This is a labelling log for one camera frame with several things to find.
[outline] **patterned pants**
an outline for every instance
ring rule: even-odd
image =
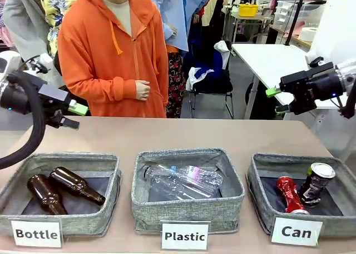
[[[182,56],[179,53],[168,53],[169,90],[167,118],[180,118],[186,80],[183,77]]]

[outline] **beige shirt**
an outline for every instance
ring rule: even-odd
[[[106,7],[111,10],[111,12],[116,16],[118,21],[121,23],[126,33],[132,36],[131,32],[131,18],[130,18],[130,4],[126,1],[123,4],[112,3],[108,0],[103,0]]]

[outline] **brown glass bottle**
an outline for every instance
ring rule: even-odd
[[[27,188],[41,208],[52,215],[68,214],[62,205],[62,196],[45,175],[34,175],[27,181]]]
[[[50,174],[50,181],[62,187],[73,196],[83,197],[99,206],[103,205],[105,202],[104,196],[91,188],[82,177],[66,168],[55,168]]]

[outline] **yellow basket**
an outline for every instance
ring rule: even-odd
[[[239,16],[240,17],[255,17],[258,10],[258,5],[240,4]]]

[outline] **can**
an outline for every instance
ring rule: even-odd
[[[322,199],[320,194],[335,177],[335,170],[326,163],[313,163],[307,172],[307,178],[300,187],[298,195],[303,205],[315,207]]]
[[[286,200],[286,213],[309,214],[309,212],[305,210],[303,204],[300,201],[296,191],[296,184],[292,178],[288,176],[280,177],[276,182],[276,186],[278,189],[280,189]]]

